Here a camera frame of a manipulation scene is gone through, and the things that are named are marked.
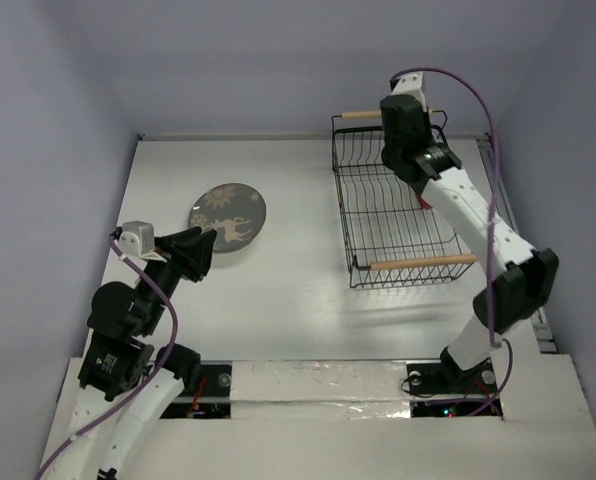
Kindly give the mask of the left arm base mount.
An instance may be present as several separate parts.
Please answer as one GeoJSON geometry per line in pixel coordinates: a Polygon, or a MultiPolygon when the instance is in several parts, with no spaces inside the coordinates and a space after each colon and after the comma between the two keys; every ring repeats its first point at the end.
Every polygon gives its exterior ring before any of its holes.
{"type": "Polygon", "coordinates": [[[220,420],[231,417],[231,362],[204,363],[195,387],[186,388],[161,419],[220,420]]]}

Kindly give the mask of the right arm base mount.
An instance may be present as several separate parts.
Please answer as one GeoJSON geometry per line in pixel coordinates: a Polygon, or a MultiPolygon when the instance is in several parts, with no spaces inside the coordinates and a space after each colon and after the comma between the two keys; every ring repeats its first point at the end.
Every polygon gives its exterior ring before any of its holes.
{"type": "Polygon", "coordinates": [[[400,389],[410,399],[413,418],[503,416],[490,361],[468,372],[445,364],[409,363],[400,389]]]}

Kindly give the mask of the white bowl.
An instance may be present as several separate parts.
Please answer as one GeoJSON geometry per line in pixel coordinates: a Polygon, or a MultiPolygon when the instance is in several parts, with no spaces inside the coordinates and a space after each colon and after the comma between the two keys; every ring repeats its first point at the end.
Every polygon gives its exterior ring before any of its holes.
{"type": "Polygon", "coordinates": [[[228,241],[224,236],[217,236],[214,241],[213,251],[219,254],[236,252],[250,245],[253,240],[253,237],[246,237],[228,241]]]}

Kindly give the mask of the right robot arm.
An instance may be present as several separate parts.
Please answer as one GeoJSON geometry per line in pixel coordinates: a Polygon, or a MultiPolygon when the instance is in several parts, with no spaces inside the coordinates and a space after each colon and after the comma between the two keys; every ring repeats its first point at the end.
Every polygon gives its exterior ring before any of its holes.
{"type": "Polygon", "coordinates": [[[547,302],[559,259],[550,248],[532,246],[499,216],[459,157],[435,140],[418,99],[389,95],[380,110],[383,163],[451,224],[485,271],[486,287],[472,301],[472,319],[440,354],[440,384],[460,392],[505,334],[547,302]]]}

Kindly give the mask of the grey brown plate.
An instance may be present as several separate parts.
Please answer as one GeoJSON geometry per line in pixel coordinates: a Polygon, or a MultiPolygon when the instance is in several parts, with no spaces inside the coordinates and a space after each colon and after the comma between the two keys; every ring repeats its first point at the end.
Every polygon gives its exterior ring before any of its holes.
{"type": "Polygon", "coordinates": [[[267,217],[262,194],[242,183],[226,183],[213,187],[192,206],[188,225],[203,230],[213,228],[217,236],[228,241],[253,237],[261,233],[267,217]]]}

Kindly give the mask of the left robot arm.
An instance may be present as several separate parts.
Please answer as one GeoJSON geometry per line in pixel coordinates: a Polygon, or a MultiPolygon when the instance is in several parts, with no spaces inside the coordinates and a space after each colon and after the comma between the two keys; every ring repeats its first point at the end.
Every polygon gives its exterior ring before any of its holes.
{"type": "Polygon", "coordinates": [[[207,276],[216,236],[202,227],[158,236],[142,221],[109,234],[110,251],[138,279],[94,293],[69,430],[37,478],[120,478],[172,400],[197,388],[201,356],[176,342],[172,297],[181,281],[207,276]]]}

